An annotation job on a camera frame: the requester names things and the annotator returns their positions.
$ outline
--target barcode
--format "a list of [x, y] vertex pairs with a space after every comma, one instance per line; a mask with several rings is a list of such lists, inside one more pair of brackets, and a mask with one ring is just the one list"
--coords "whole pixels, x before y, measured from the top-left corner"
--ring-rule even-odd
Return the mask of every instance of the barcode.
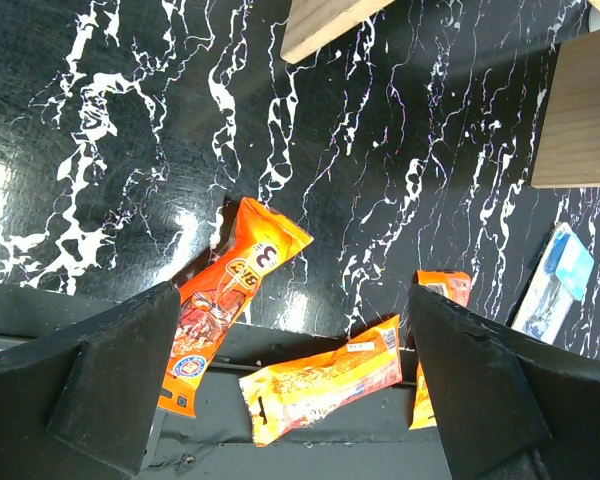
[[449, 292], [447, 291], [447, 286], [444, 283], [427, 283], [426, 287], [430, 288], [438, 295], [449, 298]]
[[382, 338], [384, 338], [390, 352], [396, 349], [396, 331], [394, 329], [382, 332]]

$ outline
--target brand logo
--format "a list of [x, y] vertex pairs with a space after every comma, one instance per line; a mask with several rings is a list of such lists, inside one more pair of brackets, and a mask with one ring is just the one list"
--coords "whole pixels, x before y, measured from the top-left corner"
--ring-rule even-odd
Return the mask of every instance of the brand logo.
[[260, 277], [242, 258], [236, 258], [227, 264], [229, 274], [244, 285], [248, 290], [253, 290]]
[[356, 388], [351, 392], [351, 394], [349, 395], [348, 398], [359, 397], [363, 393], [364, 393], [364, 383], [361, 383], [360, 385], [356, 385]]
[[202, 375], [207, 361], [199, 355], [189, 355], [178, 360], [173, 370], [179, 377], [195, 378]]

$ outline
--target blue circular logo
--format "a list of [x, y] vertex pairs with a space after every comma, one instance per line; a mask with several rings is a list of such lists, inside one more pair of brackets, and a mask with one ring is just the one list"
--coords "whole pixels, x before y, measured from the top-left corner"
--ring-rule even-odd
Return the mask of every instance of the blue circular logo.
[[206, 365], [207, 361], [200, 355], [189, 355], [178, 360], [173, 370], [179, 377], [195, 378], [202, 375]]

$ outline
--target chips packet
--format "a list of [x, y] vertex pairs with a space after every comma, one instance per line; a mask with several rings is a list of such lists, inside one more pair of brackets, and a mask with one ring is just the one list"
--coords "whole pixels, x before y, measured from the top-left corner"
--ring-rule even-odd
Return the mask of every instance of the chips packet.
[[[434, 292], [466, 307], [471, 292], [471, 277], [463, 272], [425, 272], [418, 270], [416, 274], [419, 285], [430, 288]], [[429, 389], [424, 378], [422, 364], [418, 362], [416, 370], [416, 401], [413, 407], [411, 429], [435, 427], [436, 417], [433, 413]]]
[[396, 315], [338, 350], [265, 367], [240, 379], [264, 447], [293, 428], [322, 420], [336, 408], [402, 381]]
[[309, 245], [312, 237], [252, 198], [240, 203], [235, 244], [180, 287], [180, 322], [158, 407], [195, 417], [202, 375], [262, 278]]

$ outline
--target plastic wrapper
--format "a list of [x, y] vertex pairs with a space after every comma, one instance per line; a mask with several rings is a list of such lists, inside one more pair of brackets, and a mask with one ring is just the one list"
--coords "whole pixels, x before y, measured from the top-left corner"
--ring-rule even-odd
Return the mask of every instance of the plastic wrapper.
[[574, 301], [582, 301], [593, 257], [566, 223], [554, 229], [511, 328], [552, 344]]
[[312, 425], [342, 405], [401, 382], [398, 326], [395, 316], [338, 350], [241, 378], [256, 445], [266, 446], [293, 428]]
[[284, 215], [257, 201], [240, 203], [235, 244], [180, 287], [180, 323], [158, 407], [195, 417], [202, 376], [262, 278], [300, 252], [312, 238]]
[[[436, 293], [466, 307], [471, 292], [471, 277], [463, 272], [425, 272], [418, 270], [418, 284], [430, 288]], [[429, 389], [424, 378], [422, 364], [418, 362], [416, 371], [416, 401], [413, 407], [411, 429], [435, 427], [436, 417], [433, 413]]]

